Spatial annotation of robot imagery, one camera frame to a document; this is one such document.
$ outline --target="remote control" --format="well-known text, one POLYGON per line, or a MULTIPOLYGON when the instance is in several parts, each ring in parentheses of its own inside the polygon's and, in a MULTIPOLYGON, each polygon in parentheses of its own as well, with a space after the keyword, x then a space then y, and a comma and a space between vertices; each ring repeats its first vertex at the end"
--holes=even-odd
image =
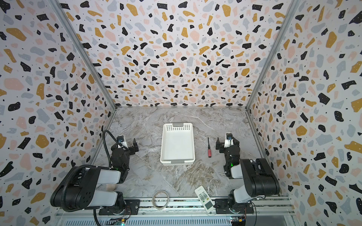
POLYGON ((213 203, 211 201, 211 198, 206 193, 203 186, 200 186, 200 187, 196 188, 195 193, 196 193, 197 197, 199 198, 201 204, 204 206, 207 213, 211 213, 212 211, 215 210, 214 205, 213 205, 213 203))

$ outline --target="screwdriver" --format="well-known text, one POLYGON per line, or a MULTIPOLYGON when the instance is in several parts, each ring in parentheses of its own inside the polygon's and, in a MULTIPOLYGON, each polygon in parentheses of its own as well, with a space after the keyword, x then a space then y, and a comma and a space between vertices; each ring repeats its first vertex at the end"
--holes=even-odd
POLYGON ((207 153, 209 154, 209 158, 211 158, 211 149, 210 149, 209 138, 207 138, 207 143, 209 144, 209 145, 207 146, 207 148, 208 148, 207 153))

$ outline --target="white basket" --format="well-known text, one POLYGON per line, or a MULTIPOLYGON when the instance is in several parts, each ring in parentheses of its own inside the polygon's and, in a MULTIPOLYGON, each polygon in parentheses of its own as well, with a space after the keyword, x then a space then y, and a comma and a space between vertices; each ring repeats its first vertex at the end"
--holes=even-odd
POLYGON ((164 166, 192 165, 195 161, 192 123, 163 125, 160 161, 164 166))

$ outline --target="remote control screen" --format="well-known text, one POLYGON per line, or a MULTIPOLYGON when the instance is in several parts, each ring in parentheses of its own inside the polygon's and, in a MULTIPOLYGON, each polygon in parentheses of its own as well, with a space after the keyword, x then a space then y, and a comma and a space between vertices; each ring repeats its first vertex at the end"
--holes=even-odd
POLYGON ((205 204, 205 207, 207 209, 210 209, 212 206, 213 206, 213 204, 211 202, 208 202, 208 203, 205 204))

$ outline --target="metal corner post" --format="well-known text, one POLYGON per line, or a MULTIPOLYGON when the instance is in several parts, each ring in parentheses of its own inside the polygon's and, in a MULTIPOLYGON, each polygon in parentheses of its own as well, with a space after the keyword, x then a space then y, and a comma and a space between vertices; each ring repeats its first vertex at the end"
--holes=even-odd
POLYGON ((258 93, 258 89, 259 87, 261 86, 263 80, 265 79, 266 77, 266 73, 268 72, 269 68, 270 68, 270 65, 272 64, 272 61, 274 59, 274 56, 275 54, 277 53, 278 51, 278 48, 283 40, 283 37, 286 33, 286 31, 288 30, 289 28, 289 24, 296 12, 296 9, 297 7, 299 6, 299 2, 300 0, 292 0, 292 2, 290 3, 289 5, 289 8, 288 8, 288 11, 286 13, 286 16, 285 16, 285 19, 282 23, 282 26, 280 27, 280 31, 277 35, 277 38, 275 39, 274 43, 273 43, 273 46, 271 47, 271 50, 269 52, 269 55, 266 59, 266 62, 265 62, 265 65, 263 67, 263 69, 261 70, 261 73, 260 73, 260 76, 258 78, 258 80, 256 81, 256 84, 253 88, 253 91, 250 95, 250 98, 248 100, 248 103, 246 105, 246 109, 250 109, 252 103, 253 103, 253 100, 255 99, 256 97, 256 94, 258 93))
POLYGON ((90 72, 93 74, 93 78, 96 81, 99 89, 103 93, 105 99, 108 101, 109 105, 111 106, 112 110, 115 111, 117 109, 116 105, 114 104, 112 97, 110 96, 108 90, 103 84, 103 81, 98 76, 98 72, 96 68, 94 67, 93 63, 91 62, 90 58, 88 57, 86 51, 83 48, 82 43, 77 37, 77 34, 75 33, 72 25, 68 21, 68 18, 66 14, 64 13, 63 9, 60 6, 60 3, 58 0, 48 0, 52 10, 56 14, 56 16, 59 18, 59 21, 61 22, 63 28, 66 30, 67 34, 69 35, 70 40, 74 44, 75 48, 77 49, 79 55, 81 56, 82 60, 84 61, 85 65, 89 68, 90 72))

